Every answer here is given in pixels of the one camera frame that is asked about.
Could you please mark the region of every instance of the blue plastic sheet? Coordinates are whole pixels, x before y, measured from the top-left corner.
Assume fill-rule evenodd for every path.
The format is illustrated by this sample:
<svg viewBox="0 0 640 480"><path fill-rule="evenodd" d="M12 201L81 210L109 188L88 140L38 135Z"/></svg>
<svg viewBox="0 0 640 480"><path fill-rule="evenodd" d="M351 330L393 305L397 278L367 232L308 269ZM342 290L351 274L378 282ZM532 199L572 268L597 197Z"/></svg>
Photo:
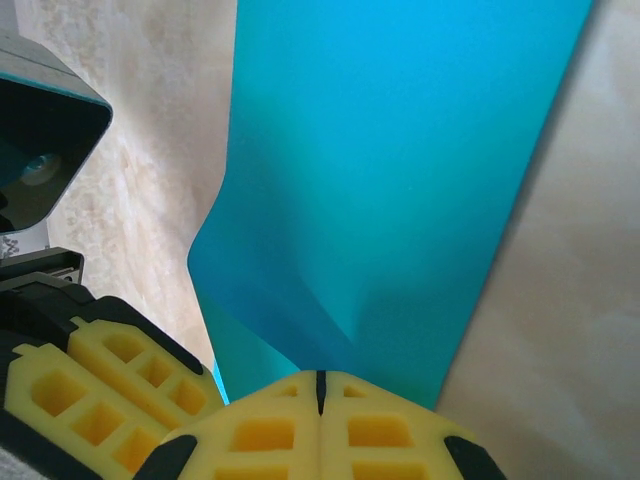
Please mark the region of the blue plastic sheet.
<svg viewBox="0 0 640 480"><path fill-rule="evenodd" d="M590 0L239 0L189 256L226 394L343 370L433 407Z"/></svg>

